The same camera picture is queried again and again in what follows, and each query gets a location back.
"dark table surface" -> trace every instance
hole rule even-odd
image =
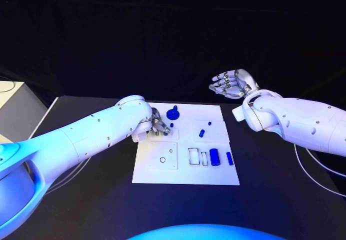
[[[117,101],[59,97],[33,136]],[[254,132],[245,121],[237,122],[237,106],[221,104],[240,186],[132,183],[137,143],[127,138],[91,158],[74,180],[44,197],[6,239],[123,240],[185,224],[240,226],[287,239],[346,239],[343,197],[307,177],[293,144],[273,132]],[[336,189],[303,148],[299,153],[309,173]]]

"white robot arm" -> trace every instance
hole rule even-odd
[[[209,85],[227,98],[245,97],[232,110],[237,121],[247,121],[254,131],[270,131],[299,146],[346,157],[346,111],[318,101],[283,98],[261,90],[251,74],[228,71],[212,78]]]
[[[146,139],[152,129],[170,133],[157,109],[133,95],[46,134],[0,144],[0,239],[32,215],[61,174],[130,135],[134,142]]]

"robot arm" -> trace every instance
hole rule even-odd
[[[299,146],[346,157],[345,110],[322,102],[283,98],[276,92],[260,90],[244,69],[228,71],[212,80],[218,80],[209,86],[217,94],[231,99],[245,97],[232,113],[238,121],[247,121],[254,131],[276,132]]]
[[[157,109],[133,95],[31,140],[0,144],[0,239],[29,218],[61,174],[130,135],[134,142],[146,139],[152,128],[170,133]]]

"blue object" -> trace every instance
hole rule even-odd
[[[173,109],[168,111],[168,119],[169,120],[178,120],[179,119],[179,107],[178,105],[173,106]]]
[[[228,163],[232,166],[234,165],[234,160],[232,160],[231,152],[228,151],[225,154],[227,154],[227,158],[228,158]]]
[[[162,240],[162,239],[183,239],[183,240],[283,240],[266,232],[248,229],[240,226],[227,226],[217,224],[189,224],[169,226],[153,231],[149,231],[130,240]]]
[[[221,159],[219,159],[219,152],[217,148],[212,148],[209,150],[211,153],[211,165],[212,166],[219,166],[221,165]]]
[[[201,137],[201,138],[204,137],[204,134],[205,134],[205,130],[202,129],[202,130],[201,130],[201,133],[199,133],[199,137]]]

